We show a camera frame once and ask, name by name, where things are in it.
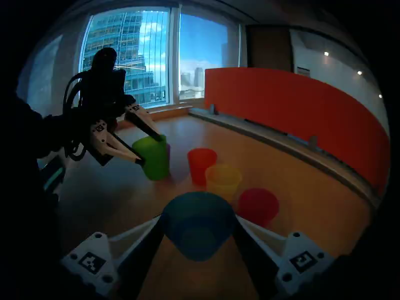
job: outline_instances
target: plastic cup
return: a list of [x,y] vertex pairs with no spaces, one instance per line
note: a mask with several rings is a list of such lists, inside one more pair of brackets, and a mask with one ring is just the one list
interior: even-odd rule
[[205,171],[205,178],[208,192],[219,195],[231,203],[242,181],[242,174],[227,164],[216,164]]
[[144,158],[142,169],[150,180],[161,180],[170,173],[170,161],[167,153],[167,138],[161,135],[162,141],[151,136],[138,139],[132,148]]
[[209,192],[174,198],[160,218],[165,235],[188,259],[203,262],[231,236],[237,222],[232,207]]
[[195,148],[187,153],[191,181],[198,186],[206,185],[206,170],[217,162],[217,153],[207,148]]
[[254,224],[265,227],[278,212],[277,197],[264,188],[247,189],[240,195],[237,214]]

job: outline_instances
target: red cup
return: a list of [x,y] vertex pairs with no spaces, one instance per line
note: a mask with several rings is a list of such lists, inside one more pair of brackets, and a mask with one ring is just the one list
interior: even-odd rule
[[265,227],[278,212],[277,197],[264,188],[250,188],[240,195],[237,214],[254,224]]
[[207,148],[195,148],[187,153],[191,181],[198,186],[206,185],[206,170],[217,162],[217,153]]

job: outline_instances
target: window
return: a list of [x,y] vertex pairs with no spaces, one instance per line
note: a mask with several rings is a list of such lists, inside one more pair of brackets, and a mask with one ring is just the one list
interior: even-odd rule
[[144,107],[168,103],[167,33],[169,9],[107,12],[92,18],[84,41],[82,71],[104,48],[117,52],[116,69],[126,71],[124,89]]
[[179,99],[203,98],[206,69],[238,67],[239,26],[209,11],[184,6],[179,29]]
[[82,71],[104,47],[115,49],[115,68],[126,71],[126,94],[144,107],[173,104],[204,97],[206,69],[238,67],[239,24],[190,5],[118,9],[92,17],[82,45]]

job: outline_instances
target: robotic arm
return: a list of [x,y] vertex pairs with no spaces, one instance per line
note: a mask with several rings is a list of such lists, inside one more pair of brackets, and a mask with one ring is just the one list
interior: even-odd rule
[[[70,113],[74,98],[80,92],[78,107],[86,112],[88,119],[81,133],[64,147],[66,157],[79,161],[89,151],[102,166],[113,157],[143,165],[144,158],[114,133],[116,118],[123,114],[125,120],[156,141],[161,141],[160,132],[146,110],[131,95],[124,94],[125,71],[114,70],[116,59],[114,49],[103,48],[95,54],[89,71],[81,72],[69,81],[64,95],[63,114]],[[69,86],[75,80],[79,82],[67,97]],[[83,150],[75,155],[79,144],[83,144]]]

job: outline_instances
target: building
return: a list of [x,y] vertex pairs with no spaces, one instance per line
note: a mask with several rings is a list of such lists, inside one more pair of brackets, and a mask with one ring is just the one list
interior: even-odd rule
[[194,70],[194,86],[204,88],[204,71],[201,67]]
[[[118,53],[115,67],[126,71],[125,93],[134,96],[144,106],[154,102],[163,104],[167,102],[166,86],[160,84],[161,80],[155,81],[155,72],[147,69],[146,57],[139,54],[140,46],[144,47],[140,38],[141,27],[147,27],[147,22],[143,21],[141,11],[95,15],[85,41],[82,71],[91,68],[98,50],[111,47]],[[148,39],[151,38],[157,37],[150,32]]]
[[182,73],[180,74],[180,84],[182,86],[190,87],[191,84],[191,74],[190,73]]

